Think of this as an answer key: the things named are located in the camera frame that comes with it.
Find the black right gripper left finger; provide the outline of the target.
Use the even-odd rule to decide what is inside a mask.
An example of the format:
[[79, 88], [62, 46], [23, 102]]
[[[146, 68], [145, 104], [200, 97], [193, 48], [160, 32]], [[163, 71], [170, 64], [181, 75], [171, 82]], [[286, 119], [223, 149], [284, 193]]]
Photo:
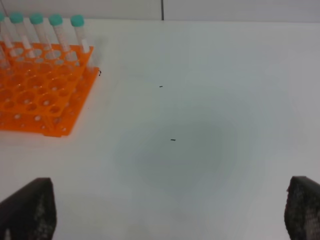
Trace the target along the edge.
[[2, 240], [51, 240], [57, 226], [52, 180], [39, 177], [0, 202]]

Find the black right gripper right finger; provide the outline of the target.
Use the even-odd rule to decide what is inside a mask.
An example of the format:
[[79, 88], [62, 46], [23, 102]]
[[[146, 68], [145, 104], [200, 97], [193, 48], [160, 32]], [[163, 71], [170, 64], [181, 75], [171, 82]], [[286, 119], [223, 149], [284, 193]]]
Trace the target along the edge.
[[287, 189], [284, 223], [291, 240], [320, 239], [320, 184], [293, 176]]

